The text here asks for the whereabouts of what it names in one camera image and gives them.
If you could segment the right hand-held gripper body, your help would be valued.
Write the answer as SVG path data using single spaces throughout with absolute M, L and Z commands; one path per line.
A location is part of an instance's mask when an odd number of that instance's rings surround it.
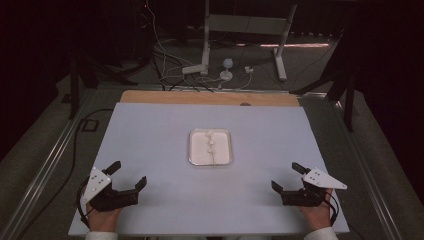
M 318 168 L 310 169 L 308 174 L 301 175 L 302 188 L 297 191 L 283 190 L 281 198 L 285 206 L 316 207 L 325 200 L 328 189 L 347 189 L 346 184 Z

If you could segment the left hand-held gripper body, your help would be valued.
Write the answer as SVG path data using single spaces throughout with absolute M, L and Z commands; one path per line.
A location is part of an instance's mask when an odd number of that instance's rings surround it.
M 124 191 L 114 190 L 111 175 L 104 174 L 103 170 L 96 167 L 91 170 L 82 202 L 90 204 L 99 212 L 137 205 L 139 192 L 135 188 Z

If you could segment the white rectangular tray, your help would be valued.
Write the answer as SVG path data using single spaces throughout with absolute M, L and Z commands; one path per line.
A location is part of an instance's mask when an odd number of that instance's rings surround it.
M 215 166 L 228 165 L 232 162 L 231 135 L 227 129 L 194 129 L 189 136 L 189 162 L 195 166 L 214 166 L 208 153 L 207 131 L 212 130 L 215 142 Z

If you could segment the person's left hand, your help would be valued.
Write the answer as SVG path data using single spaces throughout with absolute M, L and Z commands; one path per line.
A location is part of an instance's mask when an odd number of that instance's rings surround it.
M 118 225 L 121 209 L 114 209 L 108 212 L 99 212 L 90 204 L 86 205 L 89 229 L 96 232 L 115 232 Z

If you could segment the person's right hand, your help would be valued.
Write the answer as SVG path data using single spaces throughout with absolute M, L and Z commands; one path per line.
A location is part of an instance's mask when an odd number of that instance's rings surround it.
M 300 206 L 299 211 L 304 216 L 311 231 L 331 227 L 330 206 L 322 202 L 316 207 Z

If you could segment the white sheet table cover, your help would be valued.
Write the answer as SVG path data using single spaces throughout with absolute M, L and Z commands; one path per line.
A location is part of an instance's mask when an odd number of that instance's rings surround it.
M 200 128 L 229 131 L 230 164 L 190 163 L 189 135 Z M 301 188 L 294 162 L 325 167 L 300 107 L 119 103 L 94 164 L 115 161 L 122 167 L 112 176 L 114 188 L 147 180 L 138 205 L 119 217 L 125 236 L 305 233 L 302 214 L 283 205 L 271 184 Z

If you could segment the black tripod stand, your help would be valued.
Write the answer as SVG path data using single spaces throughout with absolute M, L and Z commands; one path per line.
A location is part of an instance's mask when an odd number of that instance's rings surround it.
M 332 86 L 326 94 L 326 99 L 336 102 L 340 100 L 342 95 L 345 95 L 343 122 L 348 131 L 352 132 L 355 78 L 353 76 L 351 56 L 346 53 L 345 49 L 345 34 L 337 41 L 336 47 L 321 76 L 304 87 L 290 90 L 290 93 L 304 95 L 329 82 L 332 82 Z
M 113 72 L 106 66 L 100 64 L 88 54 L 81 51 L 71 53 L 70 59 L 70 93 L 65 96 L 64 101 L 69 103 L 69 118 L 73 119 L 80 108 L 79 80 L 82 80 L 87 88 L 96 88 L 98 80 L 95 71 L 103 73 L 122 85 L 136 86 L 135 82 L 125 79 L 118 73 Z

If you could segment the wooden table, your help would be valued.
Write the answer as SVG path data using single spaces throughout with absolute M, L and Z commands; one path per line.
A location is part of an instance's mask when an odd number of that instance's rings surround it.
M 299 107 L 299 100 L 291 94 L 273 93 L 212 93 L 188 91 L 126 90 L 121 103 L 201 104 L 231 106 Z

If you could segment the white round webcam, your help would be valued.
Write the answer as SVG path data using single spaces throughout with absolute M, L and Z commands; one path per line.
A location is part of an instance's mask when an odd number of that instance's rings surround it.
M 233 78 L 233 74 L 230 69 L 233 67 L 233 60 L 231 58 L 226 58 L 223 61 L 224 71 L 220 73 L 220 78 L 224 81 L 230 81 Z

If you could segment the white power strip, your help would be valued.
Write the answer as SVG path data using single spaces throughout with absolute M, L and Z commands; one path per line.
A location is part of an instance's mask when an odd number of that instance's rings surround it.
M 205 65 L 199 64 L 199 65 L 183 67 L 181 69 L 181 72 L 183 75 L 187 75 L 187 74 L 193 74 L 193 73 L 200 73 L 206 70 L 207 70 L 207 67 Z

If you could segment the white metal stand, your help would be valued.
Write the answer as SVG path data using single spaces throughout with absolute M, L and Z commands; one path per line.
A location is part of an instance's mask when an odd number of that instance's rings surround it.
M 296 9 L 297 5 L 291 4 L 288 15 L 283 18 L 211 14 L 210 0 L 205 0 L 204 46 L 201 61 L 201 65 L 204 67 L 204 69 L 200 72 L 200 75 L 208 75 L 210 60 L 209 33 L 211 31 L 253 33 L 281 36 L 281 42 L 276 48 L 273 49 L 273 54 L 278 79 L 281 81 L 286 80 L 287 74 L 283 63 L 282 53 L 290 32 Z

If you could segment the black square floor bracket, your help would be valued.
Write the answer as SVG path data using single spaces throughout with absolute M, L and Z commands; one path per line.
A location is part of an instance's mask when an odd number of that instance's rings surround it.
M 80 127 L 81 132 L 96 132 L 99 127 L 99 121 L 93 119 L 85 119 Z

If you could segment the aluminium floor rail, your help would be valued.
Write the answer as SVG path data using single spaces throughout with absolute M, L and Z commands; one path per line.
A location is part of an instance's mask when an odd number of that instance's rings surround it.
M 0 162 L 0 240 L 16 240 L 66 149 L 79 117 L 56 99 Z
M 373 205 L 373 208 L 378 216 L 378 219 L 382 225 L 382 228 L 385 232 L 385 235 L 388 240 L 403 240 L 399 229 L 394 222 L 392 214 L 389 210 L 389 207 L 379 190 L 377 182 L 375 181 L 372 172 L 367 164 L 365 155 L 362 153 L 360 145 L 356 140 L 354 133 L 350 132 L 344 123 L 344 108 L 340 102 L 335 102 L 332 106 L 332 109 L 335 114 L 335 118 L 338 121 L 338 125 L 341 127 L 342 132 L 347 138 L 348 145 L 353 151 L 354 163 L 357 166 L 359 175 L 361 176 L 364 187 L 367 190 L 370 201 Z

